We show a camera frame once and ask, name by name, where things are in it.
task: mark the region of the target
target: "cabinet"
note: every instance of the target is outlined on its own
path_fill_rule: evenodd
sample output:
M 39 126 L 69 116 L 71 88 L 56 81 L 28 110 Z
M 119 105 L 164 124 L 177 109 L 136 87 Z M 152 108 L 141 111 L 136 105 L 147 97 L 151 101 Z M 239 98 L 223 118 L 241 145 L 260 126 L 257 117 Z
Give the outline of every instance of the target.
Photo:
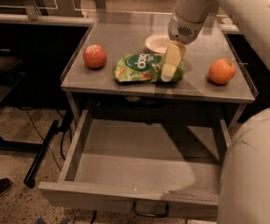
M 228 130 L 254 95 L 237 63 L 226 86 L 206 80 L 209 63 L 235 61 L 215 18 L 187 47 L 179 83 L 119 84 L 113 76 L 123 55 L 148 52 L 145 39 L 166 33 L 170 16 L 104 12 L 79 45 L 62 82 L 77 129 L 58 182 L 39 185 L 52 204 L 148 217 L 217 216 Z M 103 69 L 84 67 L 89 44 L 105 48 Z M 126 95 L 155 105 L 128 106 Z

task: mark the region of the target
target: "orange fruit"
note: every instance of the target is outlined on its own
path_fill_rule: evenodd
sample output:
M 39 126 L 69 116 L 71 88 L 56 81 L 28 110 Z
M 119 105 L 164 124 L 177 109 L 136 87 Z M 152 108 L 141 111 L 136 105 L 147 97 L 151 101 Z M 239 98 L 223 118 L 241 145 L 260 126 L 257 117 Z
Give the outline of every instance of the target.
M 227 58 L 217 59 L 210 65 L 208 76 L 216 84 L 225 85 L 235 75 L 235 65 Z

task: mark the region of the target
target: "white bowl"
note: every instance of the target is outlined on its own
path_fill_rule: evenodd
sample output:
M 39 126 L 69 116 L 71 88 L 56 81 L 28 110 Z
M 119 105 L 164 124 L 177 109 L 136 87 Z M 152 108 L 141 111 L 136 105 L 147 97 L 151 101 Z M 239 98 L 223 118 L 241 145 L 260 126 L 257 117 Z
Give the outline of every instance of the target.
M 156 34 L 149 36 L 145 41 L 145 46 L 157 54 L 165 54 L 171 42 L 168 34 Z

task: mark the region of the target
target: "black stand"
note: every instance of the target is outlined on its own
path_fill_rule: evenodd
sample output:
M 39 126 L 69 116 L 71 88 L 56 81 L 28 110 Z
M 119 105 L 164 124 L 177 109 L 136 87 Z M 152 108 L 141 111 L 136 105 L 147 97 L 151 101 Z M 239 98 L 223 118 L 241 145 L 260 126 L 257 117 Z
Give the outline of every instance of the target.
M 50 140 L 53 137 L 53 134 L 57 132 L 58 120 L 55 120 L 51 126 L 48 134 L 46 135 L 42 144 L 32 144 L 32 143 L 23 143 L 15 141 L 4 140 L 0 136 L 0 149 L 1 150 L 13 150 L 13 151 L 28 151 L 36 152 L 36 157 L 32 163 L 32 166 L 29 169 L 26 177 L 23 180 L 23 183 L 30 188 L 33 188 L 36 184 L 35 176 L 39 169 L 39 166 L 46 154 L 47 148 L 49 146 Z

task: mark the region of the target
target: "speckled floor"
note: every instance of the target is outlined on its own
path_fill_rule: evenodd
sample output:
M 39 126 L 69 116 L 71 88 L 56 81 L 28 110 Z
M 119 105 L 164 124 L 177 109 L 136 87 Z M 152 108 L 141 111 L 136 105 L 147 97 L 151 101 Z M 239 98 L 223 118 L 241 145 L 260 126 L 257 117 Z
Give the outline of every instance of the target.
M 48 132 L 53 120 L 62 118 L 54 109 L 34 109 L 22 111 L 16 107 L 0 108 L 0 135 L 5 140 L 41 143 L 41 136 Z M 60 143 L 63 133 L 57 133 L 50 142 L 50 148 L 41 163 L 36 175 L 36 186 L 33 189 L 23 184 L 23 179 L 33 162 L 34 153 L 1 151 L 0 150 L 0 178 L 8 177 L 13 184 L 9 192 L 0 197 L 0 223 L 90 223 L 92 211 L 73 210 L 71 208 L 52 206 L 37 188 L 41 181 L 57 181 L 64 160 L 60 154 Z M 70 138 L 64 138 L 64 154 L 67 152 Z M 169 223 L 185 224 L 184 219 L 147 218 L 135 215 L 97 212 L 96 224 L 139 224 L 139 223 Z M 214 222 L 189 220 L 189 224 L 209 224 Z

